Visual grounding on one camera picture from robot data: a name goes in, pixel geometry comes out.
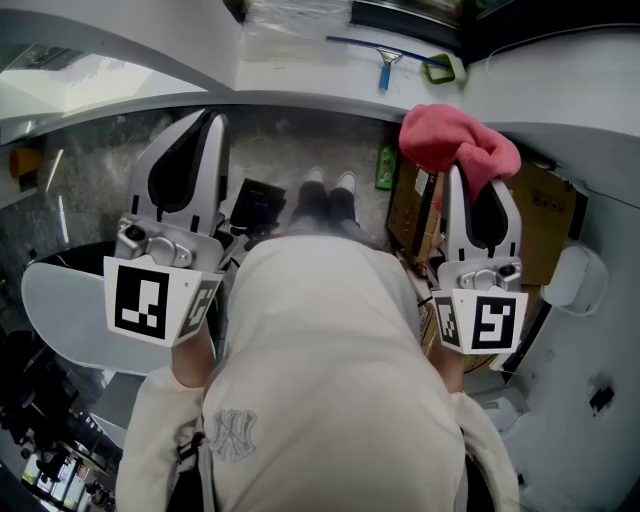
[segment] plastic bag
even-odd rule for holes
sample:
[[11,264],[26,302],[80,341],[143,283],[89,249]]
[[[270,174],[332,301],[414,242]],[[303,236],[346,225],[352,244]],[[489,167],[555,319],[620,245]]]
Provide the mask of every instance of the plastic bag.
[[339,34],[349,25],[352,3],[353,0],[249,0],[243,57],[263,60],[320,56],[326,51],[326,36]]

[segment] blue handle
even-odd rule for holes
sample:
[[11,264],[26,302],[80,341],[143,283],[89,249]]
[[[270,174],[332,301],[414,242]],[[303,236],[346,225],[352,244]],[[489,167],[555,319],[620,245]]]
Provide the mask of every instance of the blue handle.
[[391,64],[387,64],[385,62],[384,66],[382,66],[382,71],[380,72],[380,83],[378,87],[383,91],[389,89],[389,79],[391,78]]

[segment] hand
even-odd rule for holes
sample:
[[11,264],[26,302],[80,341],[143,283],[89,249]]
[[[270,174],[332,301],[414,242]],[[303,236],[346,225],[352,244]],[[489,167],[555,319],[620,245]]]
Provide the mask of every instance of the hand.
[[449,393],[462,392],[464,354],[443,347],[440,338],[436,337],[431,344],[428,359],[442,377]]
[[201,388],[215,367],[209,326],[205,320],[198,334],[171,349],[171,370],[183,386]]

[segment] white sweatshirt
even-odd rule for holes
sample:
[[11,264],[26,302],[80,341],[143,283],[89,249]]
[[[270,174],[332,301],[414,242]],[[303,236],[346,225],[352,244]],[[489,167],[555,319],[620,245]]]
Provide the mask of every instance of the white sweatshirt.
[[517,510],[498,433],[473,400],[447,393],[417,331],[391,255],[333,237],[263,242],[238,272],[228,357],[206,393],[168,368],[143,384],[118,510],[166,509],[175,448],[201,411],[222,511],[464,510],[466,451],[496,510]]

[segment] cable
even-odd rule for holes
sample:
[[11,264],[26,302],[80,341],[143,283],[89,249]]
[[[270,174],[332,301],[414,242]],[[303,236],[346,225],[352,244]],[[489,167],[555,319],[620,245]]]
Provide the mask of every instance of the cable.
[[603,194],[602,192],[598,192],[596,190],[593,190],[593,189],[589,188],[587,185],[583,184],[583,186],[584,186],[585,189],[587,189],[592,194],[596,194],[598,196],[606,197],[607,199],[612,199],[612,200],[618,201],[619,203],[622,203],[624,205],[630,206],[631,208],[635,208],[636,210],[640,210],[640,206],[637,206],[637,205],[632,204],[632,203],[627,203],[626,201],[623,201],[622,199],[618,199],[617,197],[613,197],[613,196],[609,196],[607,194]]
[[593,30],[593,29],[601,29],[601,28],[640,28],[640,23],[602,23],[596,25],[587,25],[585,27],[576,27],[576,28],[568,28],[566,30],[557,30],[556,32],[550,32],[548,34],[541,34],[539,36],[530,37],[529,39],[523,39],[522,41],[518,41],[516,43],[507,44],[498,48],[497,50],[493,50],[487,60],[484,62],[485,69],[487,70],[487,74],[491,76],[491,72],[489,71],[489,61],[491,57],[493,57],[496,53],[500,53],[507,48],[513,48],[515,46],[521,46],[523,44],[532,43],[533,41],[538,41],[540,39],[547,39],[555,36],[561,36],[565,34],[575,34],[577,32],[584,32],[585,30]]

